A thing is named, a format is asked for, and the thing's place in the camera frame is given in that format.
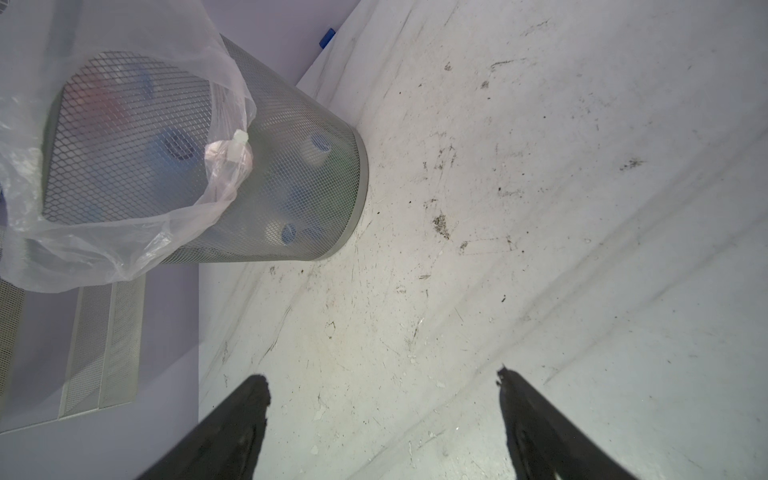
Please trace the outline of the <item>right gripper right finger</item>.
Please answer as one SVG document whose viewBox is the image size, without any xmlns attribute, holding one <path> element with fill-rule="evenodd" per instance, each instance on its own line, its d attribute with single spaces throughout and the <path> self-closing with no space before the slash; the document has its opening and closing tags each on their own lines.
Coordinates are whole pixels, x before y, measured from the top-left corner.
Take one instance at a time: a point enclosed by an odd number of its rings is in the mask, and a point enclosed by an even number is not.
<svg viewBox="0 0 768 480">
<path fill-rule="evenodd" d="M 498 372 L 507 448 L 518 479 L 632 479 L 519 373 Z"/>
</svg>

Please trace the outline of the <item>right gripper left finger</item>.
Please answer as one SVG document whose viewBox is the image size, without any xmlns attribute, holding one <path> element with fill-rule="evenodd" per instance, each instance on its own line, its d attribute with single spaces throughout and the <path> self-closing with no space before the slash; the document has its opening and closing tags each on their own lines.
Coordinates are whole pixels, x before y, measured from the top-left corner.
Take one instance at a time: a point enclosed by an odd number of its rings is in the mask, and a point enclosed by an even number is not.
<svg viewBox="0 0 768 480">
<path fill-rule="evenodd" d="M 251 375 L 142 479 L 251 479 L 267 426 L 267 379 Z"/>
</svg>

